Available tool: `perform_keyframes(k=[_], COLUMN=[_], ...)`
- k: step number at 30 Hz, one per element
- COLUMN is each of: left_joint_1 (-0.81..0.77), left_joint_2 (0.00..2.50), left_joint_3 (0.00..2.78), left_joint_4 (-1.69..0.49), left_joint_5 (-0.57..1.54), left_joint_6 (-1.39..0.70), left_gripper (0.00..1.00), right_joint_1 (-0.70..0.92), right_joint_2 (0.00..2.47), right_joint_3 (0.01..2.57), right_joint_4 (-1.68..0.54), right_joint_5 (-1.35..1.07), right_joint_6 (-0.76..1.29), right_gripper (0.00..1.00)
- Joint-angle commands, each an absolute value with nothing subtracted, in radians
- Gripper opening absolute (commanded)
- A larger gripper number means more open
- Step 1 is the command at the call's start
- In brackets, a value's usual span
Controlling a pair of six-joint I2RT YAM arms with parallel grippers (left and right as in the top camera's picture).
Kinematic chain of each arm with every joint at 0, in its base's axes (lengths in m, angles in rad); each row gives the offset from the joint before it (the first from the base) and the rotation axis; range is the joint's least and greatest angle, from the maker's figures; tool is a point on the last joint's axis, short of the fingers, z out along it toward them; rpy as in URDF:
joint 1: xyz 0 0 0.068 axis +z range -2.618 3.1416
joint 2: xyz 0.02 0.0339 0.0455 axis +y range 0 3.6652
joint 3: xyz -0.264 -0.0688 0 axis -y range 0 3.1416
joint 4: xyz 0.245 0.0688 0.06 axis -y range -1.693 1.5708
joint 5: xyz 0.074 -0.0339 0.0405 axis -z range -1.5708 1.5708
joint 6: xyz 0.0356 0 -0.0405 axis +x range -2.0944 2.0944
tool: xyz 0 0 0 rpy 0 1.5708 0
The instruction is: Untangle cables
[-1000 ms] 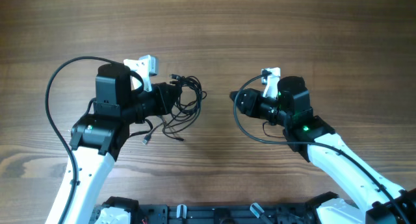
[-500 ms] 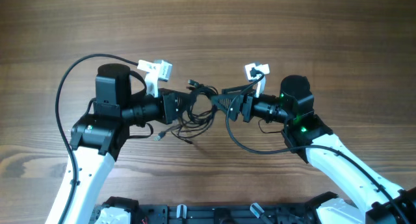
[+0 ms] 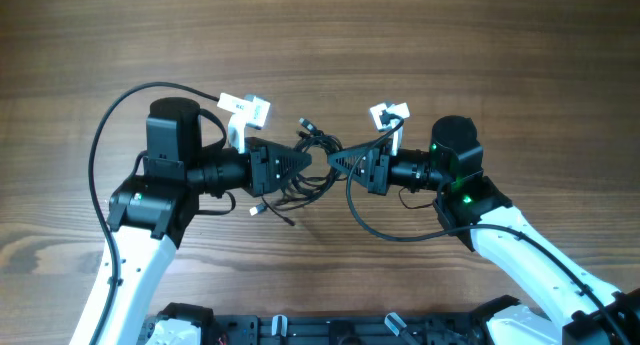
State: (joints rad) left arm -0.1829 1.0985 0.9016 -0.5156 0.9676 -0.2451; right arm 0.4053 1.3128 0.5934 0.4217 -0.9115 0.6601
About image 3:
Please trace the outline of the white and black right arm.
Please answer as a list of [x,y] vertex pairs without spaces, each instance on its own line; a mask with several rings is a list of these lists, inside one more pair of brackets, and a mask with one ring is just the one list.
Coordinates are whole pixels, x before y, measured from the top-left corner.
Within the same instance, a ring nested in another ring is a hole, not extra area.
[[432,128],[428,151],[400,147],[403,119],[383,114],[382,136],[328,158],[368,192],[391,186],[430,190],[442,227],[504,271],[541,308],[533,313],[503,296],[470,314],[475,344],[636,344],[639,293],[624,293],[590,274],[546,240],[484,175],[483,148],[471,119],[446,116]]

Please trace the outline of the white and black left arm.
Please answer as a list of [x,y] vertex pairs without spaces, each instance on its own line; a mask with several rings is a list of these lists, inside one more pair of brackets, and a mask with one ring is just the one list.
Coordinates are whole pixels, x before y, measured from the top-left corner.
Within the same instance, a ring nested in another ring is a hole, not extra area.
[[79,323],[74,344],[133,344],[155,290],[180,247],[185,230],[203,214],[199,198],[220,198],[233,189],[253,197],[284,188],[312,158],[290,147],[247,137],[263,127],[269,102],[223,93],[231,112],[222,138],[203,145],[201,121],[219,120],[197,102],[162,98],[150,106],[147,148],[141,175],[132,174],[114,191],[106,219],[110,241]]

